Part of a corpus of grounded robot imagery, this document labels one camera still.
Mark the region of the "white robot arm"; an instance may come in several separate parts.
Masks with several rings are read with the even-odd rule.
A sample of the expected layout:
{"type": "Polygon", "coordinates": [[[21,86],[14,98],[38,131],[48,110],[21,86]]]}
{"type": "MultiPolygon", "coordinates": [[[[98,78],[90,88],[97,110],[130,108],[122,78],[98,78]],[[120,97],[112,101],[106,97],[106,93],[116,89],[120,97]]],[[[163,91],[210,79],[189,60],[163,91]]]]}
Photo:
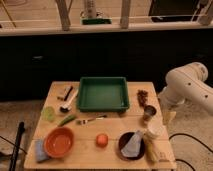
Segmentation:
{"type": "Polygon", "coordinates": [[[213,88],[205,84],[207,78],[208,69],[200,62],[170,70],[165,76],[166,86],[158,95],[160,104],[169,109],[190,100],[213,116],[213,88]]]}

